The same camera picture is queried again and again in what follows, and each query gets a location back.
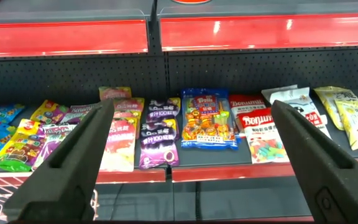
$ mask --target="upper shelf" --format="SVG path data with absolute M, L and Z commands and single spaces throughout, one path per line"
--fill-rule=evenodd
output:
M 163 51 L 358 45 L 355 0 L 159 0 Z
M 0 0 L 0 57 L 143 53 L 153 0 Z

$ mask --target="pegboard back panel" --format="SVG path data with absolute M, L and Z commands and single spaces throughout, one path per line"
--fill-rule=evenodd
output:
M 228 88 L 257 93 L 266 88 L 358 88 L 358 48 L 168 56 L 170 93 L 182 88 Z
M 130 86 L 134 96 L 167 94 L 163 57 L 83 57 L 0 60 L 0 104 L 99 101 L 99 86 Z

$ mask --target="red candy package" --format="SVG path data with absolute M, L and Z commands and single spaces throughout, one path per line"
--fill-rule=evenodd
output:
M 239 136 L 244 138 L 246 135 L 238 115 L 241 113 L 249 113 L 253 110 L 266 108 L 264 98 L 262 95 L 229 95 L 229 102 L 234 120 L 236 121 L 237 127 L 239 129 Z

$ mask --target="trolli candy bag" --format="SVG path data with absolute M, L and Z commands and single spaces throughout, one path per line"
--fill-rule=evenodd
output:
M 358 97 L 352 92 L 352 90 L 347 90 L 334 86 L 319 87 L 315 88 L 314 90 L 320 98 L 321 102 L 323 102 L 323 105 L 326 108 L 335 126 L 339 130 L 343 131 L 344 127 L 341 122 L 341 117 L 339 116 L 335 100 L 358 101 Z
M 63 119 L 60 121 L 60 124 L 78 124 L 96 105 L 97 103 L 71 106 L 68 113 L 65 114 Z
M 132 172 L 135 161 L 136 118 L 113 118 L 101 171 Z
M 41 123 L 22 119 L 16 133 L 0 152 L 0 169 L 14 172 L 31 170 L 41 148 L 45 134 Z
M 175 141 L 179 137 L 177 121 L 165 119 L 162 122 L 146 123 L 140 132 L 140 169 L 157 167 L 161 164 L 179 165 Z
M 271 108 L 239 114 L 247 138 L 252 163 L 289 162 L 274 124 Z
M 100 100 L 115 98 L 131 98 L 132 92 L 129 87 L 99 87 Z
M 68 112 L 66 106 L 59 105 L 50 100 L 45 100 L 44 103 L 31 115 L 31 120 L 41 122 L 44 124 L 57 124 L 64 115 Z
M 244 138 L 244 130 L 241 126 L 238 115 L 241 113 L 248 113 L 253 110 L 266 108 L 262 95 L 229 95 L 230 108 L 239 128 L 239 136 Z
M 62 141 L 71 133 L 75 128 L 75 124 L 66 124 L 66 125 L 55 125 L 55 124 L 46 124 L 42 126 L 42 129 L 45 133 L 45 144 L 41 148 L 37 159 L 35 160 L 32 170 L 36 170 L 44 160 L 62 143 Z
M 182 91 L 182 147 L 238 150 L 227 97 L 227 91 L 222 89 Z

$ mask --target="black pegboard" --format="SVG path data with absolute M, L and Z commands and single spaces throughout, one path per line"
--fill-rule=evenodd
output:
M 358 88 L 358 47 L 167 57 L 171 94 L 188 87 L 228 88 L 238 93 L 292 84 Z

